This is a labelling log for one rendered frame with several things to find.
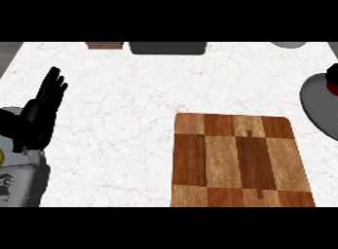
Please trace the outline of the brown wooden cutting board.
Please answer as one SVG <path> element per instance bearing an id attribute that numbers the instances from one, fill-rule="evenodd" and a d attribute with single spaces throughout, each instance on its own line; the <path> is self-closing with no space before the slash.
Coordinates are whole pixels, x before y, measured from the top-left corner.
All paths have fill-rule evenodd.
<path id="1" fill-rule="evenodd" d="M 171 204 L 178 207 L 313 206 L 286 118 L 175 115 Z"/>

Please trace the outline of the grey pan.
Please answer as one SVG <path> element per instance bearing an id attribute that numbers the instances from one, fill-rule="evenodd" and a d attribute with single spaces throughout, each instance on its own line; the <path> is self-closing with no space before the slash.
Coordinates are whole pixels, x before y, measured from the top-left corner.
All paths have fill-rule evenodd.
<path id="1" fill-rule="evenodd" d="M 302 83 L 299 100 L 310 122 L 338 141 L 338 95 L 327 89 L 323 73 L 311 75 Z"/>

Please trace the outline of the grey round vessel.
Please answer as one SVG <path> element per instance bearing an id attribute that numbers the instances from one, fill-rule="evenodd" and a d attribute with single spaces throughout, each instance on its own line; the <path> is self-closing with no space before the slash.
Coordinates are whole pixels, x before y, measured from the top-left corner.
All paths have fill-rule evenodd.
<path id="1" fill-rule="evenodd" d="M 296 49 L 299 48 L 307 42 L 270 42 L 276 47 L 283 49 Z"/>

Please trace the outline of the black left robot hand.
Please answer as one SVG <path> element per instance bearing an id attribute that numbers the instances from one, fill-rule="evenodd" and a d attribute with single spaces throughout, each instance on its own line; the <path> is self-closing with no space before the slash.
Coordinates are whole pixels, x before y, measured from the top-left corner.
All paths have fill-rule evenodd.
<path id="1" fill-rule="evenodd" d="M 41 81 L 35 98 L 19 115 L 0 109 L 0 135 L 13 141 L 13 152 L 42 150 L 48 145 L 56 113 L 67 84 L 60 69 L 51 67 Z"/>

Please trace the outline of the dark grey appliance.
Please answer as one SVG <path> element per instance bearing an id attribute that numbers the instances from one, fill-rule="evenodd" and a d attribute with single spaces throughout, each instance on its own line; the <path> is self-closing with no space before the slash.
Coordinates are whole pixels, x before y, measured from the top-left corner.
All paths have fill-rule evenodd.
<path id="1" fill-rule="evenodd" d="M 132 54 L 202 55 L 205 42 L 129 42 Z"/>

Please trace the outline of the small brown wooden box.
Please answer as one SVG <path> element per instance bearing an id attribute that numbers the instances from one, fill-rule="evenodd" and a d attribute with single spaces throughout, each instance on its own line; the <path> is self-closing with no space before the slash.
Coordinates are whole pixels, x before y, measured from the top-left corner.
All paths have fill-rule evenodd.
<path id="1" fill-rule="evenodd" d="M 84 42 L 88 50 L 122 50 L 124 42 Z"/>

